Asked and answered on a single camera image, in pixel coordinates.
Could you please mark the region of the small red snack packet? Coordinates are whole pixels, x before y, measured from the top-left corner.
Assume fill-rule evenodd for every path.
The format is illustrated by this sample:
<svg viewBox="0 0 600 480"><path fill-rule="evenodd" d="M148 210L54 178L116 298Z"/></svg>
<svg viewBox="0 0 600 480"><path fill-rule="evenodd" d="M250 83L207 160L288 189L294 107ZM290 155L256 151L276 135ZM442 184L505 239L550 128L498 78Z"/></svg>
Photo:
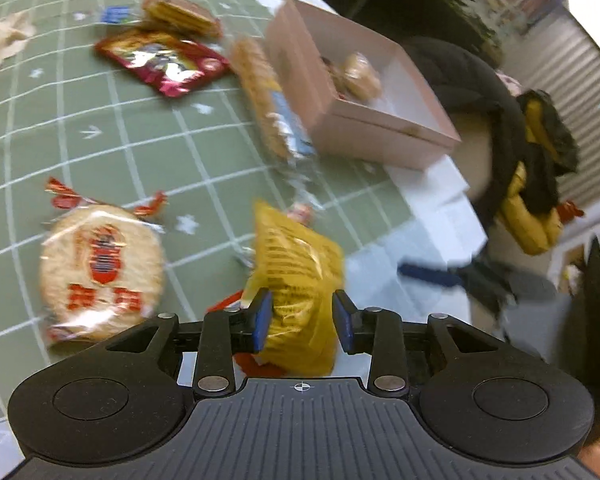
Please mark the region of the small red snack packet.
<svg viewBox="0 0 600 480"><path fill-rule="evenodd" d="M242 305L242 293L238 290L230 296L224 298L218 304L207 309L207 313L212 311L225 310L228 307L240 307ZM244 373L250 378L282 378L285 376L285 371L272 363L260 364L256 357L249 353L237 353L234 355L234 362Z"/></svg>

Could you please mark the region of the round golden pastry packet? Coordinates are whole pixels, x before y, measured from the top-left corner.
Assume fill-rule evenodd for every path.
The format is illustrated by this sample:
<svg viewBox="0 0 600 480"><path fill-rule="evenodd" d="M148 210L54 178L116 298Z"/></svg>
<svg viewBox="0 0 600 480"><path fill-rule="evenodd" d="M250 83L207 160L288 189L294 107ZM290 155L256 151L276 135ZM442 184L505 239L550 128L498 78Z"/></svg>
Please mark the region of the round golden pastry packet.
<svg viewBox="0 0 600 480"><path fill-rule="evenodd" d="M361 52L353 52L343 63L322 58L340 99L369 103L380 98L382 85L377 70Z"/></svg>

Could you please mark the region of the dark red snack bag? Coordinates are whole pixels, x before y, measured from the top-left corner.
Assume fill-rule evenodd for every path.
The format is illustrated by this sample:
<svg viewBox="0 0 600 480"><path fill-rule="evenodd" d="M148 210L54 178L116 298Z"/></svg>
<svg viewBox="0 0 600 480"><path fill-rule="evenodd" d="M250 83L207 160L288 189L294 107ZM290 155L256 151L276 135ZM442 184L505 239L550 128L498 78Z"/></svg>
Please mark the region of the dark red snack bag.
<svg viewBox="0 0 600 480"><path fill-rule="evenodd" d="M128 70L167 98L180 98L230 72L223 55L168 32L132 28L94 45L97 54Z"/></svg>

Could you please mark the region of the yellow black jacket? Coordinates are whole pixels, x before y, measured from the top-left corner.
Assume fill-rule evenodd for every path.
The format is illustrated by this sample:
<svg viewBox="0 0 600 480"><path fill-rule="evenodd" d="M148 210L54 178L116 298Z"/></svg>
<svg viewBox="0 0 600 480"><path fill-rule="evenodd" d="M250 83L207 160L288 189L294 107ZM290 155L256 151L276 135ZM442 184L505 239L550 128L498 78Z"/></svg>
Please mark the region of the yellow black jacket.
<svg viewBox="0 0 600 480"><path fill-rule="evenodd" d="M528 256L555 247L564 226L585 212L561 200L557 179L579 167L576 140L562 122L550 95L528 90L517 96L524 114L526 152L498 211L498 221Z"/></svg>

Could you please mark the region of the beige chair with jacket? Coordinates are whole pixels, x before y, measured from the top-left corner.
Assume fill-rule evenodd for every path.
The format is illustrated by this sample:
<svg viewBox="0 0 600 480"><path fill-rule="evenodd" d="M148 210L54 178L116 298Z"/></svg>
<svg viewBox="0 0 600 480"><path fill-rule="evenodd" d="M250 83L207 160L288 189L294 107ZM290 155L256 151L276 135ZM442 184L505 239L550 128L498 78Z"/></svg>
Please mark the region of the beige chair with jacket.
<svg viewBox="0 0 600 480"><path fill-rule="evenodd" d="M468 184L467 197L475 202L492 180L492 136L490 120L477 113L455 113L452 123L460 136L452 161Z"/></svg>

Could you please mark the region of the round rice cracker packet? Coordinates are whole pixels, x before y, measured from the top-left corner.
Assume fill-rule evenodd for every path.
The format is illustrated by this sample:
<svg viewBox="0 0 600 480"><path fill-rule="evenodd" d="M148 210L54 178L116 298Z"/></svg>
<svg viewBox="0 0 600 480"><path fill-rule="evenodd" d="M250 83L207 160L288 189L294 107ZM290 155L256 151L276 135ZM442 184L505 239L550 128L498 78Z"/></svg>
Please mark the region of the round rice cracker packet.
<svg viewBox="0 0 600 480"><path fill-rule="evenodd" d="M41 245L38 267L47 342L94 344L151 318L166 280L163 228L155 222L166 194L123 208L55 178L45 191L60 211Z"/></svg>

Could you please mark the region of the black aquarium cabinet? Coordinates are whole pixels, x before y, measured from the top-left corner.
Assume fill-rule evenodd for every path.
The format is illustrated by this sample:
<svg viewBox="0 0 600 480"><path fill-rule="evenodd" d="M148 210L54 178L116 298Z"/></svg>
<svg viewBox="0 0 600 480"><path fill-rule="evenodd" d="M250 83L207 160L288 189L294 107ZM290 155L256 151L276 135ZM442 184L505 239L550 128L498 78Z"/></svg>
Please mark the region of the black aquarium cabinet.
<svg viewBox="0 0 600 480"><path fill-rule="evenodd" d="M399 44L431 37L456 44L492 67L503 61L498 33L486 24L476 0L323 0L337 13Z"/></svg>

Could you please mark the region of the green checked tablecloth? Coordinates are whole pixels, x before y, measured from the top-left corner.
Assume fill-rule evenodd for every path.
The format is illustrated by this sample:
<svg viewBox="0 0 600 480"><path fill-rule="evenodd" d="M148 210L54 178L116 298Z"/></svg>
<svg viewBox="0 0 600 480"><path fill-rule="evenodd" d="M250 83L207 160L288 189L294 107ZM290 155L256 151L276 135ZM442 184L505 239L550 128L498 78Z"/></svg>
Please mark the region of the green checked tablecloth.
<svg viewBox="0 0 600 480"><path fill-rule="evenodd" d="M192 1L232 39L262 35L280 0ZM139 2L0 0L0 18L26 11L36 29L0 66L0 422L16 385L62 357L46 346L38 278L57 217L48 179L125 207L166 193L160 307L184 320L244 284L235 250L250 239L253 203L292 201L236 78L169 99L95 52L106 32L97 12Z"/></svg>

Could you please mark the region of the yellow gold snack packet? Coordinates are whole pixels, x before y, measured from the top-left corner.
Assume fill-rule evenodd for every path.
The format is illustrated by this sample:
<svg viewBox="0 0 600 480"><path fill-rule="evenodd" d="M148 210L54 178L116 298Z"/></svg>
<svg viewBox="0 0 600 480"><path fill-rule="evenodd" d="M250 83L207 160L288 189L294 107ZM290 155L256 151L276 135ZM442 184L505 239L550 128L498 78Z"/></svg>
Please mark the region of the yellow gold snack packet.
<svg viewBox="0 0 600 480"><path fill-rule="evenodd" d="M343 288L340 246L265 202L254 204L254 270L244 289L272 294L272 318L262 365L292 376L327 376L335 366L338 338L332 293Z"/></svg>

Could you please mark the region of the pink open gift box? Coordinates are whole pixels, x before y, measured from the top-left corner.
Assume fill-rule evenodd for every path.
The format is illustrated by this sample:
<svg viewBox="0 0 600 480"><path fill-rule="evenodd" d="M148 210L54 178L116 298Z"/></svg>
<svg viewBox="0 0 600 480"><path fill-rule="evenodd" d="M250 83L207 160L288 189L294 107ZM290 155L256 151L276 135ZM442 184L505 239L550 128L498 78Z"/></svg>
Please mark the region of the pink open gift box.
<svg viewBox="0 0 600 480"><path fill-rule="evenodd" d="M265 49L321 154L425 170L460 144L448 114L396 42L300 0L286 0Z"/></svg>

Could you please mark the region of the cream cartoon tote bag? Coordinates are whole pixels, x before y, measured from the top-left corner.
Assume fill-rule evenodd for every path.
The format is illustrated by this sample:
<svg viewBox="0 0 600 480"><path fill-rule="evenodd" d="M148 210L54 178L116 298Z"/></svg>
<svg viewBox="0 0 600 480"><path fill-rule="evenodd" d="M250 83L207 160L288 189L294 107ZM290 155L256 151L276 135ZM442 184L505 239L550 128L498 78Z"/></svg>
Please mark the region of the cream cartoon tote bag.
<svg viewBox="0 0 600 480"><path fill-rule="evenodd" d="M31 13L21 11L0 19L0 65L21 52L36 34Z"/></svg>

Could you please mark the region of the long biscuit roll packet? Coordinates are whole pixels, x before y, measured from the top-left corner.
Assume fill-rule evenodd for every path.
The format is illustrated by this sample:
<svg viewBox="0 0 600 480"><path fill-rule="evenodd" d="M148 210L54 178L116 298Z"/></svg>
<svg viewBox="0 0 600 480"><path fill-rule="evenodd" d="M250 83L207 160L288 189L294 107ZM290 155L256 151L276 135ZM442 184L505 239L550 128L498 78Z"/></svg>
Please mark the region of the long biscuit roll packet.
<svg viewBox="0 0 600 480"><path fill-rule="evenodd" d="M316 151L286 99L277 74L256 38L239 37L230 48L230 64L250 103L268 152L290 168L313 160Z"/></svg>

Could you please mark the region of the wafer biscuit packet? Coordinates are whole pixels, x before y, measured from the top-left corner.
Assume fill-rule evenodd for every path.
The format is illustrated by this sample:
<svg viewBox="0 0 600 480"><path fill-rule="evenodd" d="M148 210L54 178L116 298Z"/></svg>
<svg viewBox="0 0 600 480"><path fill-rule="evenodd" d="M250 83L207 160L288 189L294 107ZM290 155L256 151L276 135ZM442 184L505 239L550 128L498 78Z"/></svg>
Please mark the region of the wafer biscuit packet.
<svg viewBox="0 0 600 480"><path fill-rule="evenodd" d="M140 6L105 6L99 24L174 32L183 37L220 39L222 24L207 8L189 0L143 0Z"/></svg>

